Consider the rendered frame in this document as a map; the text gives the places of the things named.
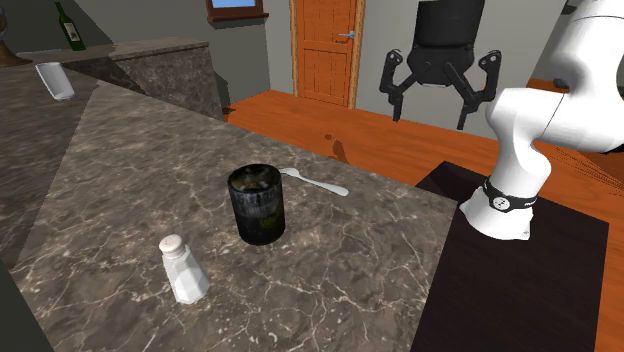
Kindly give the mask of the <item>brown-framed window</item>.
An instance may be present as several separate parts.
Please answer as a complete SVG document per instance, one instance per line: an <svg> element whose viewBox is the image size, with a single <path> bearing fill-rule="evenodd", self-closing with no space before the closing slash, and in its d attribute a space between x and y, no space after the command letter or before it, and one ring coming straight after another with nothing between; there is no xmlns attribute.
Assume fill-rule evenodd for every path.
<svg viewBox="0 0 624 352"><path fill-rule="evenodd" d="M205 2L207 20L211 23L269 16L264 10L263 0L205 0Z"/></svg>

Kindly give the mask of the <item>white cup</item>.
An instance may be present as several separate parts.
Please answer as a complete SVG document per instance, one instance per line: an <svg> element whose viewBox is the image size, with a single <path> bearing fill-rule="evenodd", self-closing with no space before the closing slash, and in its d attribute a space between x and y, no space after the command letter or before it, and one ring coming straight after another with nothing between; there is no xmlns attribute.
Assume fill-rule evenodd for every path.
<svg viewBox="0 0 624 352"><path fill-rule="evenodd" d="M74 88L59 62L39 63L35 68L53 99L63 101L75 96Z"/></svg>

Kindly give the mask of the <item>brown round-footed ornament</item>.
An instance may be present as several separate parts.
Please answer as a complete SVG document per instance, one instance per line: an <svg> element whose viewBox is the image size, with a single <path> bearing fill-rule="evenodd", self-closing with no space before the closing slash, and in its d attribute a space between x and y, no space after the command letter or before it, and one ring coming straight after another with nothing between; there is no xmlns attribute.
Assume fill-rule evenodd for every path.
<svg viewBox="0 0 624 352"><path fill-rule="evenodd" d="M21 58L14 54L3 40L7 29L8 22L5 10L2 6L0 6L0 67L13 67L30 64L30 59Z"/></svg>

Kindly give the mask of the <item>dark robot stand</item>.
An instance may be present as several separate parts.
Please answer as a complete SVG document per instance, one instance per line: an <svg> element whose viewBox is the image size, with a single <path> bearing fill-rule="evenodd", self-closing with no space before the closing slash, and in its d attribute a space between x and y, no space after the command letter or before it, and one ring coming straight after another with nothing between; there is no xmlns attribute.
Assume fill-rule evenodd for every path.
<svg viewBox="0 0 624 352"><path fill-rule="evenodd" d="M594 352L608 231L544 198L527 241L455 212L410 352Z"/></svg>

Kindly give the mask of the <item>green wine bottle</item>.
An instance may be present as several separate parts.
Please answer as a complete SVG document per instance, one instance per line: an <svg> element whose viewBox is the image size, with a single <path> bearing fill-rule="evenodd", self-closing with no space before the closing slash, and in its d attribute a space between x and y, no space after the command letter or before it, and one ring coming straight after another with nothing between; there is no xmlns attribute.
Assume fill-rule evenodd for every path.
<svg viewBox="0 0 624 352"><path fill-rule="evenodd" d="M86 45L84 44L74 21L65 13L60 2L55 2L55 6L59 13L59 25L71 49L74 51L84 51L86 49Z"/></svg>

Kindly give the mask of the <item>black cup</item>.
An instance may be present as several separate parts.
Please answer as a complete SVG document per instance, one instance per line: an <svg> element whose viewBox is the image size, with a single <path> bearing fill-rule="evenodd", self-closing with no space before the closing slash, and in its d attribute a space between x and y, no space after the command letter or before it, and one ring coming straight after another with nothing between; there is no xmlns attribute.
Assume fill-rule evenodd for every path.
<svg viewBox="0 0 624 352"><path fill-rule="evenodd" d="M241 239L267 245L285 231L282 178L267 164L248 164L233 171L227 186Z"/></svg>

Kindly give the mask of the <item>white salt shaker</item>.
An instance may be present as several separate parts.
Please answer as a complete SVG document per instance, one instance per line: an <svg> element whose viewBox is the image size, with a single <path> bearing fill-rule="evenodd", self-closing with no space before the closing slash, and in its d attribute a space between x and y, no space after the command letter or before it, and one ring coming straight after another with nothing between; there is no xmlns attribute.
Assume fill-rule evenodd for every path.
<svg viewBox="0 0 624 352"><path fill-rule="evenodd" d="M178 234L164 237L159 249L176 301L193 304L203 298L210 287L208 277L182 237Z"/></svg>

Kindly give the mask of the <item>orange wooden door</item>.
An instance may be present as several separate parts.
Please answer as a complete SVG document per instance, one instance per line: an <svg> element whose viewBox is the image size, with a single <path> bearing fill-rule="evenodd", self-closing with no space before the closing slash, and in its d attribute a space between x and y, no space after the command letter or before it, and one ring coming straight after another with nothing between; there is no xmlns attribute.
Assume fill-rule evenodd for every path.
<svg viewBox="0 0 624 352"><path fill-rule="evenodd" d="M356 105L366 0L290 0L293 94Z"/></svg>

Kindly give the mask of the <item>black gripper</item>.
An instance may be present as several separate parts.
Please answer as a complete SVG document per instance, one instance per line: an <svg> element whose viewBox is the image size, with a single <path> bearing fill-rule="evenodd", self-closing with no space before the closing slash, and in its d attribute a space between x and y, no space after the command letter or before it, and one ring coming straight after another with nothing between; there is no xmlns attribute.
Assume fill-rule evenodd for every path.
<svg viewBox="0 0 624 352"><path fill-rule="evenodd" d="M486 73L484 88L474 91L464 73L474 63L474 44L485 0L429 0L418 3L413 48L408 56L411 73L401 84L394 84L396 68L403 62L398 49L386 55L379 90L393 106L392 120L401 119L404 92L414 83L450 86L463 99L457 124L464 129L467 115L483 102L496 97L502 54L492 50L478 66Z"/></svg>

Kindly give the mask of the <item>white spoon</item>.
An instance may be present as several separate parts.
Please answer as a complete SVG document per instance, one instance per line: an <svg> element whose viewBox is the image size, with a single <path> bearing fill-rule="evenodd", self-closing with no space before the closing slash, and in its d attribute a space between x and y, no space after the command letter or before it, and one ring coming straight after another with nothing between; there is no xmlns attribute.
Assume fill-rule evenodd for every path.
<svg viewBox="0 0 624 352"><path fill-rule="evenodd" d="M280 169L280 172L282 174L286 174L288 176L300 179L300 180L302 180L304 182L307 182L307 183L313 184L315 186L318 186L320 188L326 189L326 190L328 190L330 192L333 192L333 193L335 193L337 195L340 195L340 196L343 196L343 197L345 197L345 196L347 196L349 194L349 190L344 188L344 187L341 187L341 186L338 186L338 185L329 184L329 183L319 182L319 181L315 181L315 180L312 180L312 179L308 179L308 178L302 176L300 174L300 172L296 168L283 168L283 169Z"/></svg>

